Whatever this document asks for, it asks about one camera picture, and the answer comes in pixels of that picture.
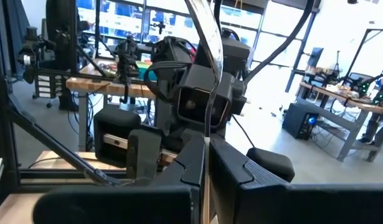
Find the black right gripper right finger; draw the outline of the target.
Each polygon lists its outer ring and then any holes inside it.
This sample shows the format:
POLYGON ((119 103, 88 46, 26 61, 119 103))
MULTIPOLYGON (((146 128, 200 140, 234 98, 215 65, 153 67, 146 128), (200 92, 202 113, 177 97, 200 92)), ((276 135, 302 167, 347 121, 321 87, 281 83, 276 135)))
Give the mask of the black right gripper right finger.
POLYGON ((212 138, 209 167, 220 224, 281 223, 281 198, 291 182, 288 157, 255 147, 244 155, 212 138))

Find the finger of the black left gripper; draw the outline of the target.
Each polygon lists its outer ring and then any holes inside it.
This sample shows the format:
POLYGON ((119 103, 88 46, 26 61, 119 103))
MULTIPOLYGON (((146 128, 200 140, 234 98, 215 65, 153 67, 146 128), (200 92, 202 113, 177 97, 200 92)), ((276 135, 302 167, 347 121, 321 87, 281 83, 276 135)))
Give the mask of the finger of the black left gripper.
POLYGON ((129 179, 154 179, 160 159, 160 134, 134 129, 128 136, 126 173, 129 179))

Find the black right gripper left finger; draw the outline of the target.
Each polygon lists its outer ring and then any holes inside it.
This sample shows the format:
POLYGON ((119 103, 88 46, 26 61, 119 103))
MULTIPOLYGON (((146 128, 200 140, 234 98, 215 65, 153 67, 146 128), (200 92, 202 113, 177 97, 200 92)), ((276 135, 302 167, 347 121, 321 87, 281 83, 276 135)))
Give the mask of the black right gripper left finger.
POLYGON ((116 193, 124 224, 200 224, 206 144, 194 136, 149 185, 116 193))

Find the red handled spoon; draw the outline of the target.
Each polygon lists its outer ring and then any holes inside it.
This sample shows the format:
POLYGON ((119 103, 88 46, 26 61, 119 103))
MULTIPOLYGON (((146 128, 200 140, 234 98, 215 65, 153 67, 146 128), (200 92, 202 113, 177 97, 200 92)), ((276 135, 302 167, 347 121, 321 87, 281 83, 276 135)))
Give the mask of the red handled spoon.
POLYGON ((222 79, 223 71, 223 48, 220 29, 215 21, 206 0, 185 0, 190 12, 202 48, 214 74, 214 82, 207 100, 206 114, 204 118, 204 194, 202 207, 202 224, 210 224, 210 177, 209 177, 209 153, 210 153, 210 120, 217 88, 222 79))

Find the wooden background table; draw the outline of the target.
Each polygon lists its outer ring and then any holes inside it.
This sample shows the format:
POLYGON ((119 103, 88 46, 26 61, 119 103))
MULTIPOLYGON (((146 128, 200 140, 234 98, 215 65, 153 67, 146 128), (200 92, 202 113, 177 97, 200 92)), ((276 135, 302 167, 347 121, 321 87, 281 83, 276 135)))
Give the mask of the wooden background table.
POLYGON ((88 114, 88 96, 99 93, 103 95, 123 96, 125 85, 113 83, 111 81, 100 80, 101 75, 92 64, 88 64, 80 70, 81 75, 86 78, 69 78, 66 81, 67 87, 72 91, 77 91, 79 96, 79 129, 78 129, 78 148, 79 151, 89 151, 87 149, 88 127, 90 115, 88 114))

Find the white drawer unit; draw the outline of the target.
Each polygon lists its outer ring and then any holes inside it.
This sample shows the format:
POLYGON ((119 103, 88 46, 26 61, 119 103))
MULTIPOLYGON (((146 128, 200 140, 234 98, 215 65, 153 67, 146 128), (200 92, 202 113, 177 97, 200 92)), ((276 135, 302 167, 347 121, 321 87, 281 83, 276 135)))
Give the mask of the white drawer unit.
POLYGON ((62 95, 62 77, 48 77, 39 75, 34 80, 35 91, 33 93, 33 99, 36 98, 48 98, 54 99, 62 95))

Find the black computer tower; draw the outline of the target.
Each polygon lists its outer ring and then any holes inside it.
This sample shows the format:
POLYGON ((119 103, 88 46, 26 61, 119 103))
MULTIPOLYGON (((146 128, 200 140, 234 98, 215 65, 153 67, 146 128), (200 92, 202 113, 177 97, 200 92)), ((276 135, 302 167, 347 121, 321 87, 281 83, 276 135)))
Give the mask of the black computer tower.
POLYGON ((291 103, 285 113, 282 128, 295 139, 307 141, 318 117, 318 113, 313 113, 307 107, 291 103))

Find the grey background workbench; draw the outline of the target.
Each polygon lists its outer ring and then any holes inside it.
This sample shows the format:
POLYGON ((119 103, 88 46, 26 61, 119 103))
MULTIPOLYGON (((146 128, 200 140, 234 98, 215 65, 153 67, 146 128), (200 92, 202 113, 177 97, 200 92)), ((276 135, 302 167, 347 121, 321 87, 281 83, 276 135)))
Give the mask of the grey background workbench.
POLYGON ((323 118, 328 121, 337 124, 342 127, 342 130, 337 130, 330 128, 328 124, 323 122, 319 123, 318 126, 323 128, 329 134, 332 134, 334 137, 340 139, 343 142, 343 146, 336 157, 336 159, 342 162, 349 154, 351 150, 363 150, 368 151, 367 162, 373 162, 379 152, 383 148, 383 138, 379 141, 379 145, 368 145, 363 144, 357 140, 357 136, 363 127, 363 124, 368 117, 369 113, 379 113, 383 115, 383 106, 370 105, 368 103, 363 103, 357 101, 350 97, 340 95, 331 90, 321 88, 315 85, 311 85, 306 82, 300 83, 300 89, 298 90, 296 103, 303 105, 309 108, 312 112, 318 113, 323 118), (311 101, 308 101, 306 98, 312 91, 323 94, 323 100, 320 105, 317 105, 311 101), (344 106, 357 107, 360 109, 360 113, 354 121, 342 118, 340 115, 332 113, 330 110, 326 110, 325 106, 329 98, 334 98, 335 100, 340 101, 344 106))

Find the person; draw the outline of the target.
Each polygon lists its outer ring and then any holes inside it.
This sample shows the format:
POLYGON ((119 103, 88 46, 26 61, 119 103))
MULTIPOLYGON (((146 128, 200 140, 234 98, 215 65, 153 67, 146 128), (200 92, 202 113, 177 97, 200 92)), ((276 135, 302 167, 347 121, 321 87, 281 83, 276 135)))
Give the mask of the person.
MULTIPOLYGON (((377 84, 381 88, 383 87, 383 77, 377 81, 377 84)), ((359 142, 380 146, 381 140, 383 140, 383 114, 373 113, 366 127, 366 132, 359 139, 359 142)))

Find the blue screen monitor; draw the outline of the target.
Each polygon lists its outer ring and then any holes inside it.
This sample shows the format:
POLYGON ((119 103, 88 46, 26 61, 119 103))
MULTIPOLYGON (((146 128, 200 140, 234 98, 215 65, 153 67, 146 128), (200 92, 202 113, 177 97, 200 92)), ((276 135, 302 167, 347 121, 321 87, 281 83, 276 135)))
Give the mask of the blue screen monitor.
POLYGON ((308 66, 309 67, 316 67, 318 64, 318 61, 321 57, 321 54, 323 53, 324 48, 321 47, 314 47, 310 53, 310 57, 308 59, 308 66))

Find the black aluminium rig frame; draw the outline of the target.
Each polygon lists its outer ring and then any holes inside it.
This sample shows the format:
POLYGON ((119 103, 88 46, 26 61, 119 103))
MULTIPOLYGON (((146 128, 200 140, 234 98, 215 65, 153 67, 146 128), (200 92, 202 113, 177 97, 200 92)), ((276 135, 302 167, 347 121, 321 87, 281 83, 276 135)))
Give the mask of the black aluminium rig frame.
POLYGON ((125 171, 100 170, 91 166, 76 153, 66 148, 54 139, 49 133, 41 129, 37 123, 31 122, 21 114, 15 106, 11 106, 12 100, 7 90, 5 80, 6 62, 2 41, 6 39, 1 32, 6 30, 5 24, 0 24, 0 157, 4 163, 2 176, 0 178, 0 200, 13 194, 21 188, 21 172, 18 169, 16 144, 12 124, 16 123, 29 134, 34 136, 45 146, 53 150, 63 160, 74 167, 74 170, 57 171, 51 175, 62 175, 69 179, 79 174, 81 177, 89 178, 98 185, 121 186, 125 185, 125 171))

